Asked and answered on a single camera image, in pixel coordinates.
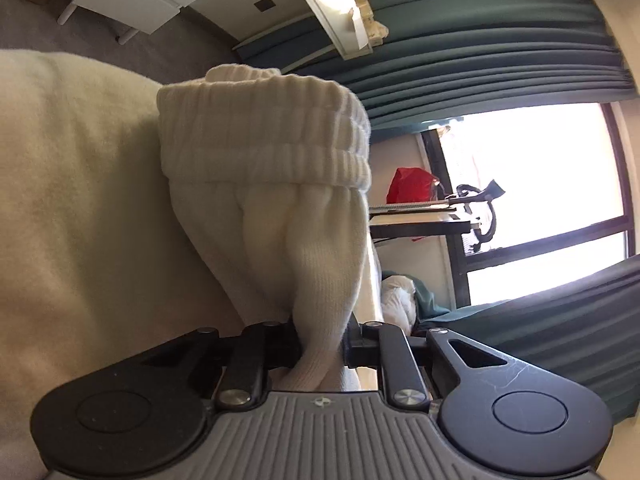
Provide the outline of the pile of clothes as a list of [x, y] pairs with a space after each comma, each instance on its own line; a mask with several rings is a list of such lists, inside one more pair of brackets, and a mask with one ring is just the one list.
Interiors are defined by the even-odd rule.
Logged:
[[383, 274], [381, 307], [384, 322], [400, 327], [407, 336], [421, 323], [449, 312], [421, 280], [390, 272]]

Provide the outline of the teal curtain right panel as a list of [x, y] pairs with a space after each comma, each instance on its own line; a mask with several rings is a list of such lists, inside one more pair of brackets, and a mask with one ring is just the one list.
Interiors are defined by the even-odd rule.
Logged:
[[416, 326], [448, 328], [578, 382], [614, 422], [639, 406], [640, 282], [633, 256], [580, 280], [521, 298], [464, 307]]

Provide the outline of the cream white sweatpants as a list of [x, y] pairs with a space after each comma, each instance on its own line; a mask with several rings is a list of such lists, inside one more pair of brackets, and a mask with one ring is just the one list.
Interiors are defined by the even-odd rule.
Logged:
[[47, 471], [36, 403], [215, 326], [293, 321], [288, 390], [358, 390], [347, 320], [381, 314], [370, 125], [313, 76], [222, 64], [159, 84], [68, 53], [1, 55], [1, 474]]

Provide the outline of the red cloth on rack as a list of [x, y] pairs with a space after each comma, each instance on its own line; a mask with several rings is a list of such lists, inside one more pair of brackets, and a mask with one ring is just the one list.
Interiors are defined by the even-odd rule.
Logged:
[[436, 200], [439, 180], [419, 167], [396, 169], [386, 194], [388, 204], [411, 204]]

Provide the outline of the teal curtain left panel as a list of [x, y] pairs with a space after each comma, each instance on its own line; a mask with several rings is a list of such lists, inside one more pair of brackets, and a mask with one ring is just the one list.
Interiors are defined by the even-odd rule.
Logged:
[[345, 60], [315, 18], [243, 44], [243, 63], [329, 79], [358, 96], [379, 139], [424, 122], [638, 96], [592, 0], [371, 0], [388, 29]]

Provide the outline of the teal curtain panel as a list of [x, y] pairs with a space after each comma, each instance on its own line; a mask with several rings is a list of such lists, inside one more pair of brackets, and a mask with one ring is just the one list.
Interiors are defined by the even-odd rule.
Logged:
[[371, 0], [388, 29], [345, 60], [315, 18], [243, 44], [243, 63], [329, 79], [358, 96], [379, 139], [424, 122], [638, 96], [592, 0]]
[[416, 326], [448, 328], [578, 382], [614, 422], [639, 406], [640, 282], [633, 256], [580, 280], [521, 298], [464, 307]]

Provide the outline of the white desk shelf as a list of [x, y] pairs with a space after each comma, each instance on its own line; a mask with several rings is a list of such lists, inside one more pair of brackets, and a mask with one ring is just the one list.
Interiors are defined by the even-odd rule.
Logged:
[[305, 0], [344, 60], [370, 54], [390, 31], [374, 18], [369, 0]]

